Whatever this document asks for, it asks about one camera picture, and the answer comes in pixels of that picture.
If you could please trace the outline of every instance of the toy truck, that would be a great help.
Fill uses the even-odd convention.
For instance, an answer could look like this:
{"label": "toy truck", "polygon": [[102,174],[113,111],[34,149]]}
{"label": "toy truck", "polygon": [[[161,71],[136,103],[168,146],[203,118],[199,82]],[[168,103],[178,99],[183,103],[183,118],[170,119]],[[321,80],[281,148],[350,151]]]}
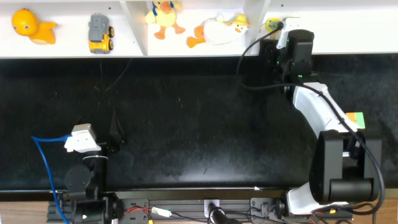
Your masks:
{"label": "toy truck", "polygon": [[113,50],[114,29],[109,25],[109,19],[100,14],[91,16],[88,23],[90,30],[88,31],[88,42],[90,52],[94,54],[108,54]]}

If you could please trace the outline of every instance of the yellow ball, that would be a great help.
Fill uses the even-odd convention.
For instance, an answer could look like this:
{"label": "yellow ball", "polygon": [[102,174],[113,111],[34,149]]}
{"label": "yellow ball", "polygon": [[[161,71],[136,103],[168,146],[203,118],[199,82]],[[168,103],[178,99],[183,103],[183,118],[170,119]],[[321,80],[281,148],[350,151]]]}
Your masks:
{"label": "yellow ball", "polygon": [[12,16],[12,25],[17,34],[30,36],[37,33],[39,20],[28,9],[21,9]]}

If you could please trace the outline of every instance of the orange plush duck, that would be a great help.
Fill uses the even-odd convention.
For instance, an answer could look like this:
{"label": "orange plush duck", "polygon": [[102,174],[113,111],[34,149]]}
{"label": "orange plush duck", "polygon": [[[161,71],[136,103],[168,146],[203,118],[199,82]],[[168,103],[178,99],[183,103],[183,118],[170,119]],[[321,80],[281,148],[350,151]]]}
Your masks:
{"label": "orange plush duck", "polygon": [[52,28],[54,22],[40,22],[28,9],[18,10],[12,16],[12,25],[19,35],[28,36],[35,44],[55,44],[55,36]]}
{"label": "orange plush duck", "polygon": [[185,31],[183,27],[180,27],[176,23],[177,12],[175,10],[182,10],[182,4],[180,2],[153,1],[152,6],[152,10],[146,15],[145,21],[148,24],[156,22],[160,25],[160,31],[154,34],[156,38],[164,40],[166,38],[166,28],[168,27],[173,27],[176,34],[182,34]]}
{"label": "orange plush duck", "polygon": [[228,44],[242,37],[248,30],[246,16],[238,14],[235,20],[225,22],[223,16],[206,20],[202,26],[195,28],[195,37],[188,37],[187,45],[193,48],[200,43],[211,45]]}

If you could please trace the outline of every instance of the rubber duck head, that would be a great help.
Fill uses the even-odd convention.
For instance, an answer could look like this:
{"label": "rubber duck head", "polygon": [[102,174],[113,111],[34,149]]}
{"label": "rubber duck head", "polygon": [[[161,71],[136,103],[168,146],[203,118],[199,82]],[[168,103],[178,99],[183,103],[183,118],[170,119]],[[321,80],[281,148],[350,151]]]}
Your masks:
{"label": "rubber duck head", "polygon": [[248,26],[249,24],[246,20],[246,16],[243,14],[239,14],[236,16],[235,20],[231,22],[231,27],[240,34],[244,34],[248,30]]}
{"label": "rubber duck head", "polygon": [[39,20],[28,9],[21,9],[12,16],[12,25],[17,34],[30,36],[37,33],[39,29]]}
{"label": "rubber duck head", "polygon": [[165,14],[169,14],[172,11],[172,8],[174,8],[174,4],[172,1],[153,1],[152,5],[154,7],[153,10],[157,8]]}

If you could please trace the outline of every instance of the duck beak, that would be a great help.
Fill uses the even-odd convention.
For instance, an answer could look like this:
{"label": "duck beak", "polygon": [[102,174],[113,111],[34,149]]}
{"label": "duck beak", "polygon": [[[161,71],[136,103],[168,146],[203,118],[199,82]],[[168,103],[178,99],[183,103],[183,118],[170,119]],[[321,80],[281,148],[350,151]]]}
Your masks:
{"label": "duck beak", "polygon": [[170,11],[172,10],[172,7],[171,7],[171,5],[170,5],[170,2],[169,2],[169,1],[164,1],[164,2],[162,2],[162,4],[160,4],[160,9],[161,9],[164,13],[169,14]]}

